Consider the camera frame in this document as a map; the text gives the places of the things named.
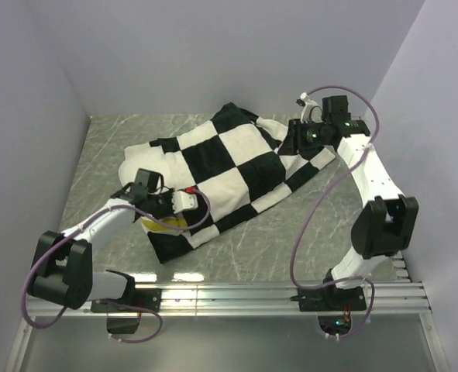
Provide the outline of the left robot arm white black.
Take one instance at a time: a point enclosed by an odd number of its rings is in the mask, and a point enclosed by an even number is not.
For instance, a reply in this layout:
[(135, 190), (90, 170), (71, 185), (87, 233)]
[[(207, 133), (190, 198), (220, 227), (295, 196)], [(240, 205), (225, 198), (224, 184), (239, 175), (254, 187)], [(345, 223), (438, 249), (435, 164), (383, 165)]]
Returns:
[(137, 299), (135, 279), (119, 271), (97, 272), (93, 253), (140, 217), (161, 219), (171, 214), (173, 196), (162, 174), (138, 170), (134, 181), (112, 194), (83, 222), (63, 232), (45, 232), (39, 238), (24, 292), (65, 308), (109, 300), (118, 311), (129, 311)]

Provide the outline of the black white checkered pillowcase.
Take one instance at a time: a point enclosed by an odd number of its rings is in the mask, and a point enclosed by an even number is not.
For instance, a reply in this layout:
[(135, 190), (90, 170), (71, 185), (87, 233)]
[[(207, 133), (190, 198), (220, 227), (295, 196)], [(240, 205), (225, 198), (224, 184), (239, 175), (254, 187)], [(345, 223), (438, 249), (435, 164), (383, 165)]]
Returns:
[(145, 169), (163, 175), (163, 188), (201, 191), (197, 209), (166, 220), (172, 226), (190, 226), (189, 231), (143, 219), (162, 264), (272, 208), (334, 160), (325, 147), (305, 155), (280, 155), (287, 134), (284, 124), (228, 103), (189, 132), (125, 148), (121, 184)]

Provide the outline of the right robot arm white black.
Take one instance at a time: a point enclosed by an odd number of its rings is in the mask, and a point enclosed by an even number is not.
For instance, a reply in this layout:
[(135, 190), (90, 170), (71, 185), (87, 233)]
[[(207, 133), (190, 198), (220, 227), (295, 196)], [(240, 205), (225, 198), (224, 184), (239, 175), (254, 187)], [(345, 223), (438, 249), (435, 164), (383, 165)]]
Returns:
[(418, 214), (418, 201), (404, 195), (391, 180), (373, 145), (374, 133), (355, 119), (345, 95), (322, 104), (302, 93), (300, 119), (292, 119), (280, 155), (311, 155), (330, 146), (347, 166), (363, 209), (351, 229), (352, 246), (330, 271), (331, 285), (322, 290), (326, 307), (337, 310), (349, 301), (349, 289), (388, 257), (408, 248)]

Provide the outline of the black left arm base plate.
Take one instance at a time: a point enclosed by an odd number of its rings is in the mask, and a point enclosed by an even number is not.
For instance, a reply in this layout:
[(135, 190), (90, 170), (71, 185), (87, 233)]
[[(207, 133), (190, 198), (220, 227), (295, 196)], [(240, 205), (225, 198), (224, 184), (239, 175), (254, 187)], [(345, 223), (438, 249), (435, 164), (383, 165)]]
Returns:
[[(101, 299), (91, 303), (92, 314), (106, 314), (106, 329), (110, 338), (121, 343), (143, 343), (158, 336), (164, 321), (159, 314), (162, 290), (160, 288), (134, 289), (131, 295), (120, 299)], [(157, 329), (142, 339), (127, 339), (139, 332), (143, 316), (153, 315)]]

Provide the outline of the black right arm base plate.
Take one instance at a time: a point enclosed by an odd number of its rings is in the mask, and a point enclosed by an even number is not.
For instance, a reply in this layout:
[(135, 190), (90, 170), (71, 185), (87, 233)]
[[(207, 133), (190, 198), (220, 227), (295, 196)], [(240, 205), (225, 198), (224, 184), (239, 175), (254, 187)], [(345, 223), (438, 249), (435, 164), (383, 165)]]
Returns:
[(334, 286), (318, 290), (298, 289), (290, 297), (298, 303), (300, 312), (324, 312), (318, 316), (320, 329), (331, 336), (344, 336), (352, 330), (352, 311), (367, 309), (365, 295), (361, 287), (338, 289)]

